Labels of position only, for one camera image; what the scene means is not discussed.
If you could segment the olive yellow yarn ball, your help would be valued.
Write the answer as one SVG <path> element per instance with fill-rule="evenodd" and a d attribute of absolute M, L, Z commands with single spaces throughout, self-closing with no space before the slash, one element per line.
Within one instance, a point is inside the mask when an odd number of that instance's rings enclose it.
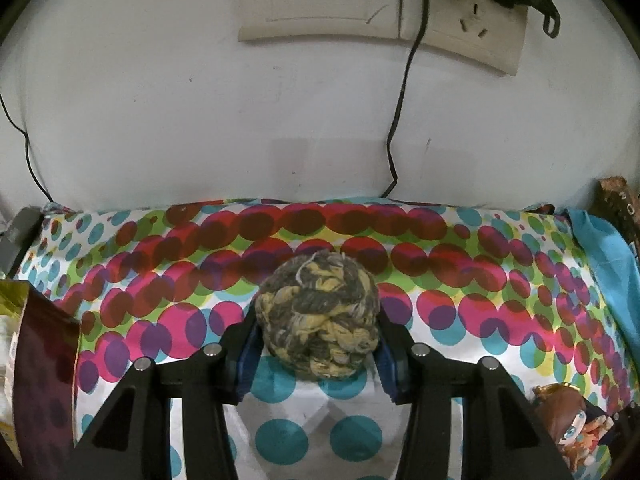
<path fill-rule="evenodd" d="M 267 350 L 306 377 L 349 378 L 380 340 L 375 280 L 342 252 L 291 258 L 260 285 L 252 304 Z"/>

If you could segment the gold storage box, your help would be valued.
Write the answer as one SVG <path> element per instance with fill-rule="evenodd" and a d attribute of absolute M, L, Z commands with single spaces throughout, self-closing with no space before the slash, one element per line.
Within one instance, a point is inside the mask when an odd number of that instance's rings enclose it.
<path fill-rule="evenodd" d="M 1 313 L 17 324 L 10 399 L 22 466 L 58 478 L 74 445 L 79 323 L 29 282 L 1 282 Z"/>

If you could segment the colourful dotted bedsheet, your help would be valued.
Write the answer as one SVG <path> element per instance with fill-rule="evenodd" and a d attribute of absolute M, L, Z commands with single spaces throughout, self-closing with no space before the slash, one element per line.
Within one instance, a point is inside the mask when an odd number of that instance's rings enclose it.
<path fill-rule="evenodd" d="M 80 327 L 74 443 L 137 359 L 219 341 L 285 260 L 335 250 L 375 278 L 388 317 L 443 356 L 494 356 L 526 396 L 567 382 L 603 411 L 639 397 L 628 340 L 566 214 L 391 200 L 51 207 L 17 270 Z"/>

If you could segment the brown haired doll figurine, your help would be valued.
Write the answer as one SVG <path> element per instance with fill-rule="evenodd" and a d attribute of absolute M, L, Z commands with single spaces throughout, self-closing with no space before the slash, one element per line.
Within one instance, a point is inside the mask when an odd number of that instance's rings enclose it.
<path fill-rule="evenodd" d="M 572 474 L 598 461 L 605 448 L 617 460 L 624 442 L 615 420 L 567 382 L 533 388 L 533 407 Z"/>

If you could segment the blue cloth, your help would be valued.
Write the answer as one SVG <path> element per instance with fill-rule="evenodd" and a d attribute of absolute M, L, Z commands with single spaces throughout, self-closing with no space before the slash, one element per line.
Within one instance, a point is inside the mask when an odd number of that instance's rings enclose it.
<path fill-rule="evenodd" d="M 565 213 L 620 330 L 638 339 L 639 266 L 629 245 L 610 222 L 582 209 Z"/>

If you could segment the black set-top box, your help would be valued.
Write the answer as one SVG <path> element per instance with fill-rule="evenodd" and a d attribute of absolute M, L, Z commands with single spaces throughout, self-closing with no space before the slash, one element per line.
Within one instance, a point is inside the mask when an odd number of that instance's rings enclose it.
<path fill-rule="evenodd" d="M 13 278 L 41 231 L 43 213 L 36 207 L 24 207 L 9 223 L 0 242 L 0 268 L 8 278 Z"/>

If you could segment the brown patterned snack bag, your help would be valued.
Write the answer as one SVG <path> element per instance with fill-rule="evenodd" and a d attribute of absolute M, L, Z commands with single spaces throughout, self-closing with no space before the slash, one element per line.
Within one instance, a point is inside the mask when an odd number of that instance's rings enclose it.
<path fill-rule="evenodd" d="M 600 179 L 589 212 L 610 222 L 639 253 L 639 196 L 625 178 Z"/>

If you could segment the beige wall socket panel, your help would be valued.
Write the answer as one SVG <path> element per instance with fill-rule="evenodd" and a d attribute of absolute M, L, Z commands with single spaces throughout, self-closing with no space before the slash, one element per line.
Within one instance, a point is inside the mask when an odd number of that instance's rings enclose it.
<path fill-rule="evenodd" d="M 242 41 L 296 36 L 413 41 L 421 0 L 238 0 Z M 525 39 L 526 6 L 492 0 L 430 0 L 426 46 L 515 75 Z"/>

